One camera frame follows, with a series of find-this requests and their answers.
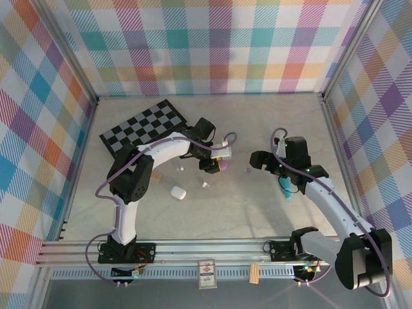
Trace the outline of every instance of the plaid backdrop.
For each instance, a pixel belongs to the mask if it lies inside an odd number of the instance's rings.
[[[412,304],[412,1],[386,0],[330,107],[368,220]]]
[[[318,91],[368,1],[48,2],[98,93],[167,95]]]
[[[91,104],[28,0],[0,0],[0,308],[21,308]]]

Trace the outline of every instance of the black and white checkerboard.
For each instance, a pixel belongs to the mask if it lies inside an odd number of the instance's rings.
[[[100,138],[111,155],[116,157],[117,151],[124,144],[138,146],[154,142],[166,137],[177,127],[184,126],[186,122],[177,109],[168,100],[164,100],[106,131]]]

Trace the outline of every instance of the wooden block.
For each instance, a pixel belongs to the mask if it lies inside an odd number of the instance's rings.
[[[259,264],[251,264],[249,283],[253,283],[254,285],[259,284],[259,269]]]
[[[160,181],[160,178],[162,177],[162,174],[156,172],[156,171],[152,171],[152,175],[150,176],[150,178],[152,180],[156,180],[157,182]]]

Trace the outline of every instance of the small white object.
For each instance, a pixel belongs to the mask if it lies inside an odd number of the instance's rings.
[[[178,187],[175,185],[172,190],[170,191],[170,194],[174,197],[177,198],[178,200],[182,200],[186,196],[186,190],[182,189],[181,187]]]

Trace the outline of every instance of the white floor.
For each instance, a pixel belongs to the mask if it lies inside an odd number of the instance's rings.
[[[113,158],[99,134],[163,100],[163,97],[107,99],[100,102],[64,240],[87,240],[113,226],[113,205],[98,200],[96,188],[106,179]],[[216,127],[215,142],[229,131],[238,134],[226,171],[207,174],[196,159],[166,162],[156,170],[161,182],[151,182],[136,219],[140,239],[238,238],[289,236],[294,229],[314,226],[324,234],[334,230],[317,207],[301,193],[289,201],[275,176],[253,169],[250,154],[270,150],[272,131],[283,126],[289,136],[304,136],[312,164],[322,165],[347,197],[321,107],[314,94],[225,95],[168,97],[195,125],[200,117]],[[182,163],[184,171],[176,171]],[[205,180],[209,188],[202,188]],[[174,185],[187,190],[184,200],[170,195]]]

